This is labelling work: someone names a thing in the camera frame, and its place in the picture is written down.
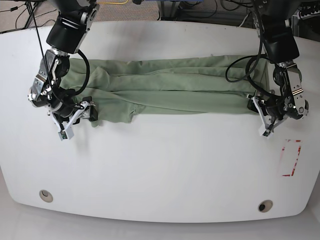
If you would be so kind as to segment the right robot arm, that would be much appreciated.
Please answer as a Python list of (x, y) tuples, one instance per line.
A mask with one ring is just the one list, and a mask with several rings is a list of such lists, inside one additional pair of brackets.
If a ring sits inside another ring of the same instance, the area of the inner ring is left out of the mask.
[[(72, 125), (87, 119), (95, 122), (98, 111), (91, 96), (80, 102), (74, 97), (80, 95), (88, 85), (90, 64), (80, 50), (89, 32), (100, 5), (95, 0), (53, 0), (58, 16), (46, 42), (50, 49), (42, 52), (39, 71), (30, 87), (28, 100), (36, 108), (46, 107), (61, 140), (74, 136)], [(85, 63), (85, 79), (80, 89), (64, 89), (60, 86), (62, 77), (70, 69), (70, 55), (79, 54)]]

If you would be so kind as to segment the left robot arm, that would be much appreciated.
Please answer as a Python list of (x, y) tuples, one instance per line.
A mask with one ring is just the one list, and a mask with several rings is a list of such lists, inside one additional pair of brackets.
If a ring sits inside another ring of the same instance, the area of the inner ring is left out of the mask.
[(302, 1), (300, 0), (254, 0), (255, 25), (259, 31), (265, 54), (252, 56), (246, 65), (246, 71), (260, 58), (274, 65), (273, 80), (279, 87), (277, 95), (258, 86), (248, 77), (247, 80), (256, 89), (249, 95), (248, 108), (257, 112), (262, 126), (261, 136), (270, 137), (276, 127), (286, 119), (300, 120), (309, 113), (309, 103), (304, 97), (302, 74), (294, 60), (299, 57), (299, 49), (292, 31), (291, 17)]

